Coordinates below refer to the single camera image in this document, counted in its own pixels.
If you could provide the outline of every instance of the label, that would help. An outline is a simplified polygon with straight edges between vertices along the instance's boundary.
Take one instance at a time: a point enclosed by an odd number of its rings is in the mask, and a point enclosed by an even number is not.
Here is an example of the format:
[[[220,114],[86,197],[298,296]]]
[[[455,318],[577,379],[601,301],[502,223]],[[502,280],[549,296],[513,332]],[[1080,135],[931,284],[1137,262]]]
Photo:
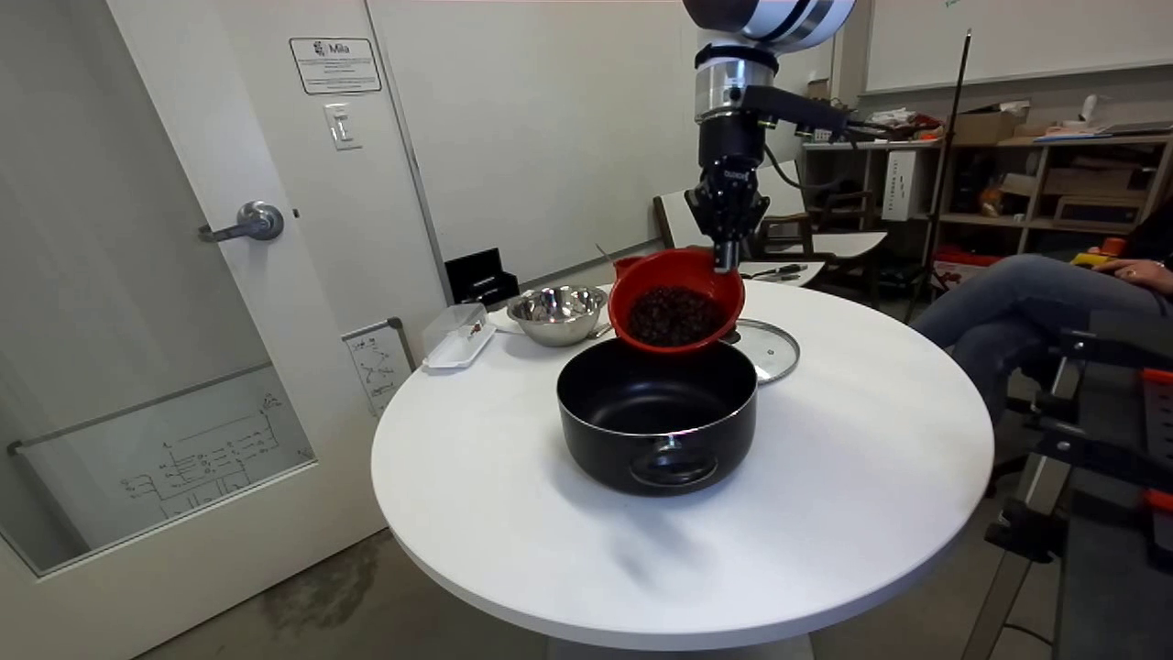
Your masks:
[[[289,53],[309,94],[367,94],[381,88],[374,48],[362,37],[292,37]]]

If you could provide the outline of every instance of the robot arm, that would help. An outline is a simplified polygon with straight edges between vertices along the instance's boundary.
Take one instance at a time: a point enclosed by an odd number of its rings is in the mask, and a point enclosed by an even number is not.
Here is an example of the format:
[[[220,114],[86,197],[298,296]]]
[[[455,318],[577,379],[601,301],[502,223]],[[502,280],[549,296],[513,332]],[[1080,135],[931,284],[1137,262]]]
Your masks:
[[[691,211],[715,244],[715,272],[737,272],[744,236],[766,218],[755,170],[766,156],[766,127],[851,131],[851,118],[827,102],[775,88],[777,55],[827,42],[853,0],[687,0],[702,28],[726,35],[697,55],[702,186]]]

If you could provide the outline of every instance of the pot rim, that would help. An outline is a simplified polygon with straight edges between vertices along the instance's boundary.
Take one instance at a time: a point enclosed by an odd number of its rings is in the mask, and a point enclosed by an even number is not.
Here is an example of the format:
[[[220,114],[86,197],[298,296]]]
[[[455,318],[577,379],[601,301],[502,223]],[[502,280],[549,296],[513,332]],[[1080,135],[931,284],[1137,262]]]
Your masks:
[[[758,402],[758,389],[764,389],[758,366],[755,366],[744,351],[737,351],[732,346],[713,346],[713,349],[728,349],[728,357],[744,358],[744,366],[747,366],[747,373],[753,373],[755,387],[747,389],[747,398],[744,398],[737,409],[728,409],[724,418],[713,418],[713,421],[704,421],[704,424],[681,424],[681,429],[665,429],[665,432],[609,429],[609,424],[597,424],[597,421],[581,418],[581,416],[562,399],[562,387],[557,387],[557,409],[562,409],[567,418],[577,418],[583,429],[609,432],[609,438],[615,438],[615,442],[659,442],[659,438],[677,442],[677,438],[702,438],[702,432],[708,432],[708,429],[715,429],[715,424],[732,421],[737,416],[744,416],[744,409],[755,409],[755,402]]]

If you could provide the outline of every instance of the cardboard box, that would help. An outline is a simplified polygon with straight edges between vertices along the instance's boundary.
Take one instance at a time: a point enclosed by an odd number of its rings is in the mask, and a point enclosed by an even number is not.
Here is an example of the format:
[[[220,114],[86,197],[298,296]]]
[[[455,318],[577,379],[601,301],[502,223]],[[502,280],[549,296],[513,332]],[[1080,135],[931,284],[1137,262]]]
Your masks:
[[[1038,176],[1027,176],[1027,174],[1006,174],[997,190],[1001,196],[1021,196],[1021,197],[1030,197],[1038,186]]]
[[[924,214],[924,151],[891,151],[881,219],[907,223]]]
[[[1137,223],[1146,196],[1080,196],[1058,197],[1056,219]]]
[[[1128,196],[1132,170],[1047,170],[1041,196]]]
[[[958,118],[958,131],[953,143],[962,146],[977,146],[977,143],[1006,143],[1012,135],[1021,135],[1027,125],[1022,114],[962,114]]]

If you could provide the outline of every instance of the white door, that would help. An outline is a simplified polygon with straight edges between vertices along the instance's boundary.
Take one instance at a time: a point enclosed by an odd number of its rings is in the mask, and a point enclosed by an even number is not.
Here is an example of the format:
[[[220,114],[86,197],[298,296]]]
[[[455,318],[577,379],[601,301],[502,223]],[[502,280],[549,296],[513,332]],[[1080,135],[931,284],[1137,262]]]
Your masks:
[[[8,0],[0,143],[0,655],[143,653],[381,527],[217,5]],[[254,197],[284,237],[199,237]]]

